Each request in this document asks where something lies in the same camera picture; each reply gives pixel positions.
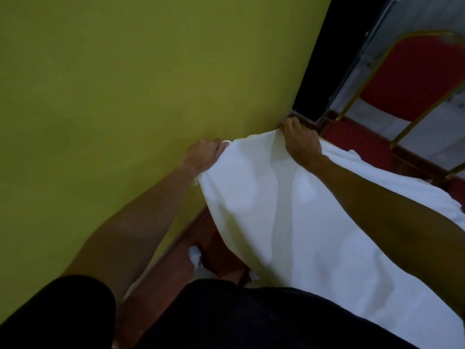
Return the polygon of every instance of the wooden floor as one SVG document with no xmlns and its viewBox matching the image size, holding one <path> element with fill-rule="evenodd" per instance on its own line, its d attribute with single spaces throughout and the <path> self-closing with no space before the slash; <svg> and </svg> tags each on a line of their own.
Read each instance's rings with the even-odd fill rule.
<svg viewBox="0 0 465 349">
<path fill-rule="evenodd" d="M 189 223 L 158 261 L 151 265 L 118 309 L 115 344 L 132 348 L 189 283 L 194 267 L 190 246 L 202 251 L 202 263 L 218 278 L 244 285 L 249 269 L 225 246 L 206 207 Z"/>
</svg>

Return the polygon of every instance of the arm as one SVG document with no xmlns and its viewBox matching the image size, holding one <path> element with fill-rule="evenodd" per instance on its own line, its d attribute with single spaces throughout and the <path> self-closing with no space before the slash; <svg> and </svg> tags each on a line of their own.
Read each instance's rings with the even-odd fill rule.
<svg viewBox="0 0 465 349">
<path fill-rule="evenodd" d="M 321 153 L 318 134 L 286 119 L 294 160 L 317 176 L 396 265 L 419 278 L 457 315 L 465 310 L 465 232 L 436 211 L 348 171 Z"/>
<path fill-rule="evenodd" d="M 228 143 L 200 140 L 173 171 L 103 223 L 62 276 L 85 275 L 106 284 L 119 303 L 143 273 L 168 231 L 190 182 L 218 160 Z"/>
</svg>

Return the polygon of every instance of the black panel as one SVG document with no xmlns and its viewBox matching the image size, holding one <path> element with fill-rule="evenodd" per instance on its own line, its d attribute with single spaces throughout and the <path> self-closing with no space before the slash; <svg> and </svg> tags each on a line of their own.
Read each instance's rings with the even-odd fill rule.
<svg viewBox="0 0 465 349">
<path fill-rule="evenodd" d="M 331 1 L 293 110 L 315 122 L 322 116 L 357 64 L 359 50 L 387 1 Z"/>
</svg>

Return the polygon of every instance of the person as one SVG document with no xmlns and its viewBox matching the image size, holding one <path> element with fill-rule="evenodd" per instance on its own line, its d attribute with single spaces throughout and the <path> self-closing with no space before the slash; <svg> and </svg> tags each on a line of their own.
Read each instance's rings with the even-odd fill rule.
<svg viewBox="0 0 465 349">
<path fill-rule="evenodd" d="M 332 163 L 318 135 L 296 118 L 281 125 L 286 149 L 317 176 L 357 225 L 399 267 L 455 313 L 465 310 L 465 233 L 451 220 Z M 166 234 L 190 182 L 227 143 L 201 140 L 165 178 L 85 242 L 63 274 L 0 327 L 3 347 L 112 347 L 115 311 Z M 380 326 L 293 288 L 188 284 L 136 348 L 413 348 Z"/>
</svg>

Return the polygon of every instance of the red upholstery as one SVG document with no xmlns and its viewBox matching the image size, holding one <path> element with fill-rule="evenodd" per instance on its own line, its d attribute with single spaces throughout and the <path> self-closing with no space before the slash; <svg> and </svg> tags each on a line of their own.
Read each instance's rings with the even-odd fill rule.
<svg viewBox="0 0 465 349">
<path fill-rule="evenodd" d="M 462 210 L 465 211 L 465 180 L 460 177 L 454 177 L 447 183 L 445 190 L 453 199 L 460 202 Z"/>
<path fill-rule="evenodd" d="M 360 98 L 414 121 L 465 79 L 465 49 L 440 36 L 410 36 L 390 52 Z"/>
<path fill-rule="evenodd" d="M 390 170 L 392 153 L 389 141 L 353 121 L 342 119 L 331 124 L 324 139 L 346 151 L 353 149 L 368 164 Z"/>
</svg>

